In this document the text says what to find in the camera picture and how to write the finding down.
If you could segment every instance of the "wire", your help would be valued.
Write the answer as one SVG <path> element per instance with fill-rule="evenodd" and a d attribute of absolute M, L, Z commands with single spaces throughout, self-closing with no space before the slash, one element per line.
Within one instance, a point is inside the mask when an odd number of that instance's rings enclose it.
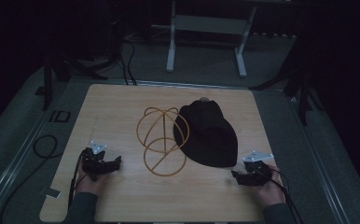
<path fill-rule="evenodd" d="M 81 151 L 80 155 L 78 156 L 75 173 L 73 174 L 73 179 L 72 179 L 72 182 L 70 184 L 69 199 L 68 199 L 68 202 L 67 202 L 67 209 L 69 209 L 70 205 L 72 205 L 72 203 L 73 203 L 73 195 L 74 195 L 75 189 L 76 189 L 76 177 L 77 177 L 77 172 L 78 172 L 78 166 L 80 165 L 81 158 L 84 155 L 84 151 L 85 150 Z"/>
<path fill-rule="evenodd" d="M 131 72 L 131 61 L 132 61 L 132 58 L 133 58 L 133 55 L 134 55 L 134 45 L 132 42 L 128 41 L 128 40 L 125 40 L 123 39 L 123 41 L 129 45 L 131 45 L 132 47 L 132 53 L 131 53 L 131 57 L 130 59 L 128 60 L 128 65 L 125 65 L 125 60 L 124 60 L 124 57 L 122 56 L 122 54 L 119 55 L 119 60 L 121 61 L 121 64 L 122 64 L 122 72 L 123 72 L 123 76 L 124 76 L 124 80 L 125 80 L 125 83 L 127 85 L 129 85 L 128 83 L 128 79 L 127 79 L 127 72 L 128 72 L 128 75 L 130 76 L 131 78 L 131 81 L 132 81 L 132 84 L 133 86 L 137 86 L 137 82 L 136 82 L 136 79 L 134 79 L 133 75 L 132 75 L 132 72 Z"/>
<path fill-rule="evenodd" d="M 81 177 L 81 179 L 76 183 L 75 187 L 73 189 L 76 189 L 77 186 L 79 185 L 79 183 L 81 183 L 81 181 L 86 177 L 87 175 L 84 175 L 83 177 Z"/>
<path fill-rule="evenodd" d="M 52 150 L 50 151 L 50 153 L 47 155 L 47 156 L 44 156 L 44 155 L 41 155 L 37 152 L 37 149 L 36 149 L 36 145 L 37 143 L 43 139 L 43 138 L 52 138 L 54 140 L 54 146 L 52 147 Z M 10 202 L 10 200 L 12 199 L 12 197 L 15 195 L 15 193 L 26 183 L 26 181 L 29 180 L 29 178 L 34 175 L 49 159 L 53 159 L 53 158 L 57 158 L 57 157 L 60 157 L 63 153 L 59 153 L 57 155 L 52 155 L 55 150 L 57 149 L 57 146 L 58 146 L 58 140 L 57 138 L 54 136 L 54 135 L 51 135 L 51 134 L 46 134 L 46 135 L 42 135 L 40 137 L 38 137 L 37 139 L 35 139 L 35 142 L 33 144 L 33 150 L 35 152 L 35 154 L 40 157 L 40 158 L 43 158 L 44 160 L 28 175 L 26 176 L 25 179 L 23 179 L 21 181 L 21 183 L 11 192 L 11 194 L 8 196 L 8 198 L 6 199 L 5 203 L 3 204 L 3 207 L 2 207 L 2 210 L 0 212 L 0 224 L 3 223 L 3 217 L 4 217 L 4 213 L 6 211 L 6 208 L 8 206 L 8 203 Z"/>
<path fill-rule="evenodd" d="M 288 179 L 285 175 L 283 175 L 283 173 L 279 172 L 279 171 L 276 171 L 276 170 L 272 170 L 270 169 L 271 171 L 274 171 L 274 172 L 277 172 L 279 173 L 280 175 L 282 175 L 286 181 L 286 184 L 288 186 L 288 189 L 290 189 L 289 187 L 289 184 L 288 184 Z M 257 173 L 259 173 L 260 175 L 263 175 L 265 177 L 267 177 L 266 175 L 262 174 L 261 172 L 259 172 L 258 170 L 255 170 Z M 303 224 L 303 220 L 302 220 L 302 217 L 300 216 L 299 214 L 299 211 L 297 210 L 297 207 L 296 205 L 294 204 L 293 200 L 291 199 L 291 196 L 290 196 L 290 193 L 289 193 L 289 190 L 287 190 L 285 187 L 282 186 L 282 184 L 278 183 L 277 181 L 273 180 L 270 178 L 270 181 L 272 183 L 274 183 L 276 186 L 279 187 L 279 189 L 282 191 L 282 193 L 284 194 L 284 198 L 285 198 L 285 203 L 288 205 L 288 207 L 290 208 L 290 212 L 291 212 L 291 215 L 293 216 L 294 220 L 297 222 L 297 223 L 300 223 L 300 224 Z"/>

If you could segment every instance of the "metal frame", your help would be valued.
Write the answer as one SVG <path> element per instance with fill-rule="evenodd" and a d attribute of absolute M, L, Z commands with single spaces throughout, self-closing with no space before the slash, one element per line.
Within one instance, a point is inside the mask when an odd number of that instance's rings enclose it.
<path fill-rule="evenodd" d="M 241 35 L 242 41 L 239 47 L 235 48 L 236 62 L 238 64 L 239 76 L 246 77 L 246 68 L 242 56 L 247 37 L 250 33 L 250 28 L 254 16 L 256 15 L 256 7 L 253 7 L 248 20 L 233 20 L 220 19 L 210 17 L 197 17 L 176 14 L 176 1 L 172 1 L 172 18 L 171 18 L 171 43 L 169 46 L 168 62 L 166 64 L 166 71 L 172 72 L 174 68 L 174 54 L 175 54 L 175 30 L 189 30 L 199 32 L 210 32 L 230 35 Z"/>

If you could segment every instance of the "black cloth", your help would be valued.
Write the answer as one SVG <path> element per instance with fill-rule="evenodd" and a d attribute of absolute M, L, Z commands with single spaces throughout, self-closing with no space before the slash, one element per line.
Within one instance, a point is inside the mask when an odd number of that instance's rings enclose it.
<path fill-rule="evenodd" d="M 264 209 L 264 219 L 267 224 L 296 224 L 287 204 L 276 203 Z"/>
<path fill-rule="evenodd" d="M 94 224 L 97 202 L 95 194 L 77 193 L 62 224 Z"/>
<path fill-rule="evenodd" d="M 98 196 L 95 194 L 86 192 L 77 193 L 62 224 L 94 224 L 97 202 Z M 264 209 L 264 219 L 267 224 L 296 223 L 285 203 L 277 203 Z"/>

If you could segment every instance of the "wooden table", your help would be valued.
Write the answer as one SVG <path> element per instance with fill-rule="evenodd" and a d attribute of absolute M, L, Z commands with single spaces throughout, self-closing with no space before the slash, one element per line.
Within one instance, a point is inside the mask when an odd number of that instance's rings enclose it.
<path fill-rule="evenodd" d="M 111 174 L 97 207 L 97 221 L 114 222 L 228 222 L 262 219 L 261 208 L 248 188 L 239 186 L 230 169 L 201 165 L 190 159 L 173 176 L 157 176 L 144 164 L 145 147 L 136 127 L 145 110 L 189 105 L 201 97 L 215 100 L 233 126 L 239 142 L 238 163 L 253 150 L 271 153 L 270 144 L 250 91 L 175 87 L 92 85 L 76 120 L 47 197 L 43 221 L 62 221 L 67 212 L 70 180 L 76 160 L 90 140 L 107 144 L 105 160 L 122 156 L 121 168 Z M 139 128 L 143 135 L 145 128 Z M 184 155 L 176 150 L 162 172 L 176 168 Z"/>

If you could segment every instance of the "table leg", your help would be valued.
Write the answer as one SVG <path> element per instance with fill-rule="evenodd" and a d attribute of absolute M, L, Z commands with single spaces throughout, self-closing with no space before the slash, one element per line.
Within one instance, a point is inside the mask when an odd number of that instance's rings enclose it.
<path fill-rule="evenodd" d="M 253 7 L 249 19 L 244 25 L 243 34 L 242 34 L 242 42 L 239 47 L 235 48 L 235 56 L 236 56 L 236 62 L 238 63 L 238 69 L 239 69 L 239 76 L 240 77 L 246 77 L 246 68 L 244 66 L 244 60 L 243 60 L 243 49 L 244 45 L 246 44 L 247 37 L 250 33 L 250 28 L 252 27 L 253 18 L 256 15 L 256 7 Z"/>
<path fill-rule="evenodd" d="M 176 1 L 172 1 L 172 18 L 171 18 L 171 44 L 169 46 L 169 53 L 168 53 L 168 62 L 166 64 L 166 71 L 172 72 L 174 68 L 174 54 L 175 54 L 175 42 L 174 42 L 174 31 L 175 31 L 175 5 Z"/>

